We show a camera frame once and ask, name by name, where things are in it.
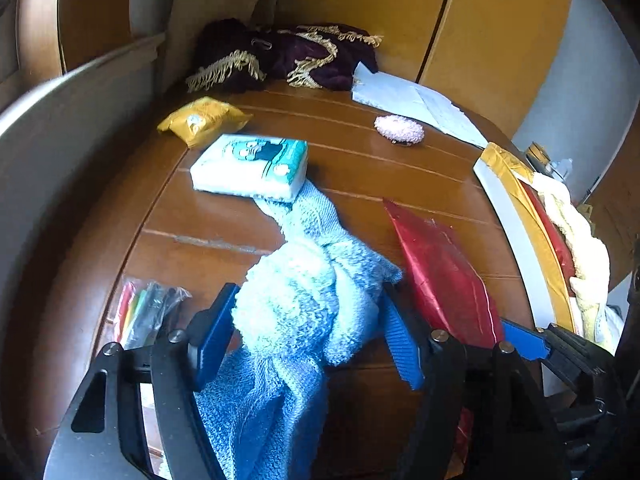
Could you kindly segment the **yellow towel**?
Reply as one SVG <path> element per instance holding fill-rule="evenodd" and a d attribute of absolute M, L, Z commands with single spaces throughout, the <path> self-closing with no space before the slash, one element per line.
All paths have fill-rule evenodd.
<path fill-rule="evenodd" d="M 572 255 L 575 275 L 570 277 L 570 288 L 582 316 L 582 336 L 614 354 L 624 321 L 606 304 L 610 257 L 605 244 L 591 234 L 589 221 L 572 204 L 563 183 L 534 172 L 529 185 L 537 192 Z"/>

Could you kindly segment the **blue towel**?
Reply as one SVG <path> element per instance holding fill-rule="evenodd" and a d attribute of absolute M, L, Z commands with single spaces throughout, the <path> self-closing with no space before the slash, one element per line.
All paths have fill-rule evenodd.
<path fill-rule="evenodd" d="M 307 479 L 326 412 L 326 369 L 375 334 L 384 284 L 401 270 L 349 234 L 305 182 L 292 204 L 258 200 L 284 244 L 247 271 L 231 311 L 239 348 L 196 394 L 228 479 Z"/>

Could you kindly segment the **cartoon tissue pack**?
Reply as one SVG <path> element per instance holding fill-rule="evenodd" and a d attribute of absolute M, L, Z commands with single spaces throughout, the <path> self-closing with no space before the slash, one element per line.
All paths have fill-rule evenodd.
<path fill-rule="evenodd" d="M 194 190 L 293 203 L 306 181 L 306 141 L 223 134 L 190 168 Z"/>

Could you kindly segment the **red plastic bag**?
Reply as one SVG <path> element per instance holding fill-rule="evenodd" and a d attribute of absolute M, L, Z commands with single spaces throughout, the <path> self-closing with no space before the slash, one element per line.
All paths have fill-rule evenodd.
<path fill-rule="evenodd" d="M 434 330 L 446 330 L 462 344 L 490 349 L 506 341 L 487 288 L 454 242 L 450 229 L 420 218 L 388 200 L 384 204 L 407 263 L 404 298 Z M 463 463 L 472 429 L 463 413 L 454 452 Z"/>

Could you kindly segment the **bag of coloured pens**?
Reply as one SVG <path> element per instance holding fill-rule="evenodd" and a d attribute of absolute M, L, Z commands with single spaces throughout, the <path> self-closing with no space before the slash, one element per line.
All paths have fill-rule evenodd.
<path fill-rule="evenodd" d="M 114 341 L 125 350 L 154 344 L 159 334 L 168 334 L 177 326 L 181 307 L 191 298 L 180 286 L 125 278 L 116 304 Z"/>

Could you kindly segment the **white tray yellow tape rim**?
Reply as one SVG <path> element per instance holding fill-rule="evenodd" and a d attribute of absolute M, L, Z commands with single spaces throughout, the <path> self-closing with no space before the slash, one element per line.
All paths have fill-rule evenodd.
<path fill-rule="evenodd" d="M 482 151 L 473 171 L 511 246 L 534 325 L 555 323 L 582 336 L 582 316 L 570 288 L 572 255 L 529 185 L 536 171 L 495 143 Z"/>

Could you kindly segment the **clear plastic bottle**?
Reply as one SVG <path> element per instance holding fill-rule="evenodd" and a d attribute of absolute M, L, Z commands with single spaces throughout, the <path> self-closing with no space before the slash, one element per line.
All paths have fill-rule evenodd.
<path fill-rule="evenodd" d="M 555 180 L 564 182 L 573 170 L 573 159 L 550 160 L 546 165 L 548 175 Z"/>

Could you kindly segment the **yellow lidded container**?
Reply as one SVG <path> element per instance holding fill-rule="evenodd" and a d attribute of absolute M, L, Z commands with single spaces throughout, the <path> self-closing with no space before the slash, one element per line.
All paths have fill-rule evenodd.
<path fill-rule="evenodd" d="M 536 142 L 529 144 L 529 147 L 526 148 L 525 155 L 530 159 L 535 159 L 541 165 L 547 165 L 550 162 L 546 150 Z"/>

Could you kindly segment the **pink fuzzy ball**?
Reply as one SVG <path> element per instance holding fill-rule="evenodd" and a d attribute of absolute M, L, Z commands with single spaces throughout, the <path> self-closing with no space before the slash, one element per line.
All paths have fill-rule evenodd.
<path fill-rule="evenodd" d="M 380 116 L 375 118 L 373 125 L 381 136 L 395 144 L 419 144 L 425 136 L 424 128 L 418 122 L 402 116 Z"/>

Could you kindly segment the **white paper sheets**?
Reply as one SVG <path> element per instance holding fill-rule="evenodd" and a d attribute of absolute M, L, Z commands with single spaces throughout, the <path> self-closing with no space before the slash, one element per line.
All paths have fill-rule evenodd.
<path fill-rule="evenodd" d="M 355 68 L 352 99 L 383 112 L 424 122 L 481 150 L 488 145 L 480 129 L 446 96 L 388 73 L 371 73 L 362 63 Z"/>

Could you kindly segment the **yellow snack packet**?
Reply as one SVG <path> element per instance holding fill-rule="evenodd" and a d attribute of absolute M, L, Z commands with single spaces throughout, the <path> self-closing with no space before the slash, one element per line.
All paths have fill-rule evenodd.
<path fill-rule="evenodd" d="M 158 126 L 160 132 L 170 131 L 190 150 L 207 148 L 218 136 L 236 133 L 253 118 L 239 108 L 204 96 L 169 114 Z"/>

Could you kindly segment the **yellow wooden wardrobe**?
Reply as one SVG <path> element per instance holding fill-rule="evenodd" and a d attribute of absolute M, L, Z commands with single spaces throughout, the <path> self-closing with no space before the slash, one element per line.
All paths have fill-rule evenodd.
<path fill-rule="evenodd" d="M 514 136 L 558 52 L 568 10 L 570 0 L 277 0 L 276 20 L 379 36 L 381 70 Z"/>

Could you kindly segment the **purple velvet cloth gold fringe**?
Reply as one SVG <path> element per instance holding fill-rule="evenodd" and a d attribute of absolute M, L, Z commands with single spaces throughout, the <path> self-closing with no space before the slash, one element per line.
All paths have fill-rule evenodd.
<path fill-rule="evenodd" d="M 294 88 L 347 91 L 358 65 L 378 70 L 381 44 L 380 36 L 341 23 L 250 28 L 226 18 L 206 25 L 196 40 L 186 90 L 239 93 L 283 80 Z"/>

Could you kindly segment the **beige curtain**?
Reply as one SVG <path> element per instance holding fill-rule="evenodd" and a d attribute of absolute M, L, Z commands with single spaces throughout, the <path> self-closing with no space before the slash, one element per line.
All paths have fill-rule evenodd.
<path fill-rule="evenodd" d="M 198 35 L 205 25 L 224 18 L 245 24 L 270 24 L 276 0 L 172 0 L 160 64 L 160 91 L 186 74 Z"/>

